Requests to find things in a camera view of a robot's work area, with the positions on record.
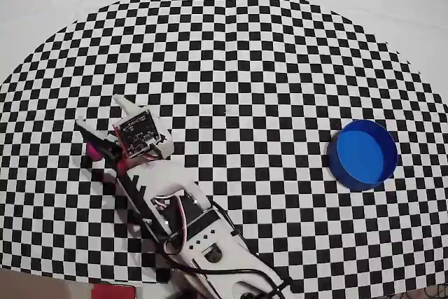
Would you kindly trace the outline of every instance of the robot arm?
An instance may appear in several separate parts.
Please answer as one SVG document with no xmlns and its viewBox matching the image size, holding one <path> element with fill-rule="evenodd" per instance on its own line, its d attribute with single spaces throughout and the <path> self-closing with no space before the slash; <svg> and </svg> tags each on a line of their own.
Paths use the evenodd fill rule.
<svg viewBox="0 0 448 299">
<path fill-rule="evenodd" d="M 249 251 L 227 213 L 202 193 L 184 166 L 165 160 L 174 144 L 151 108 L 117 95 L 114 100 L 127 113 L 114 125 L 115 134 L 82 120 L 77 126 L 117 171 L 118 186 L 167 262 L 206 298 L 289 298 L 286 282 Z M 144 160 L 120 170 L 120 163 L 132 158 Z"/>
</svg>

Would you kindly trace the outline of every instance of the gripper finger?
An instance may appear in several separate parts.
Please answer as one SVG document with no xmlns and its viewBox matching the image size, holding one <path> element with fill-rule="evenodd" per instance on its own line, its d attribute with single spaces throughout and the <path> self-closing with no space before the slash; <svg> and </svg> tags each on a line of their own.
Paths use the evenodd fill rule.
<svg viewBox="0 0 448 299">
<path fill-rule="evenodd" d="M 140 107 L 125 99 L 122 95 L 114 95 L 113 100 L 125 111 L 127 115 L 139 112 Z"/>
</svg>

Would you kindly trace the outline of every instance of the checkerboard pattern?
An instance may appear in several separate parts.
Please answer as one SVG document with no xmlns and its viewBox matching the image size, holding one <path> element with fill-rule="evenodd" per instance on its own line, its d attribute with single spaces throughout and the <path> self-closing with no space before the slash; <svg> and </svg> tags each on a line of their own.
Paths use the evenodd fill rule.
<svg viewBox="0 0 448 299">
<path fill-rule="evenodd" d="M 130 0 L 39 46 L 0 87 L 3 267 L 78 281 L 166 271 L 74 132 L 76 118 L 111 130 L 115 93 L 157 108 L 171 159 L 294 293 L 371 298 L 447 279 L 447 106 L 386 43 L 305 0 Z M 399 163 L 349 193 L 325 151 L 359 118 L 392 134 Z"/>
</svg>

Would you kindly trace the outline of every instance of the blue bowl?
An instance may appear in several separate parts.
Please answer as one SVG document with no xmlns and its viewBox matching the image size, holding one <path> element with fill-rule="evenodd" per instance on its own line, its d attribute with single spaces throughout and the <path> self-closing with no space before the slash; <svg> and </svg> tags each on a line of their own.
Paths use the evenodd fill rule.
<svg viewBox="0 0 448 299">
<path fill-rule="evenodd" d="M 352 191 L 378 186 L 397 167 L 398 152 L 389 132 L 371 120 L 355 120 L 328 147 L 330 171 Z"/>
</svg>

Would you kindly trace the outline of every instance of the circuit board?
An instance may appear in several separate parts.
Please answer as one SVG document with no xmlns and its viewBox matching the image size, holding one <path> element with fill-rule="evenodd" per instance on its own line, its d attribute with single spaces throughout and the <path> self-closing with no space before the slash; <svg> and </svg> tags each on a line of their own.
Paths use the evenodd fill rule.
<svg viewBox="0 0 448 299">
<path fill-rule="evenodd" d="M 129 158 L 149 151 L 160 138 L 149 109 L 115 125 L 115 133 Z"/>
</svg>

